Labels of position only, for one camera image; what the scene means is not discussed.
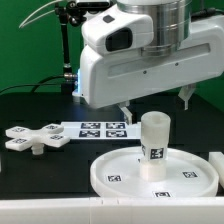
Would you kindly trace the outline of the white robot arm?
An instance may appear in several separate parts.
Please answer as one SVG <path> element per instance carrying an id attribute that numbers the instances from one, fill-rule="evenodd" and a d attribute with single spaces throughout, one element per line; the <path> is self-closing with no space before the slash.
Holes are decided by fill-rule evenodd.
<path id="1" fill-rule="evenodd" d="M 78 93 L 92 108 L 178 88 L 187 102 L 200 81 L 224 73 L 224 15 L 193 21 L 192 0 L 117 0 L 82 25 Z"/>

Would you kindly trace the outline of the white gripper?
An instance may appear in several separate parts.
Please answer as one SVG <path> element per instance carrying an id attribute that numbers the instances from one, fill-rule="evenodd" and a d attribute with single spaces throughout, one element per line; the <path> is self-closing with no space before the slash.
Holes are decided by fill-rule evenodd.
<path id="1" fill-rule="evenodd" d="M 93 108 L 183 86 L 178 97 L 187 110 L 195 83 L 224 73 L 224 16 L 194 22 L 180 48 L 166 56 L 143 53 L 154 37 L 147 15 L 97 16 L 83 25 L 82 35 L 80 94 Z M 120 110 L 132 124 L 131 111 Z"/>

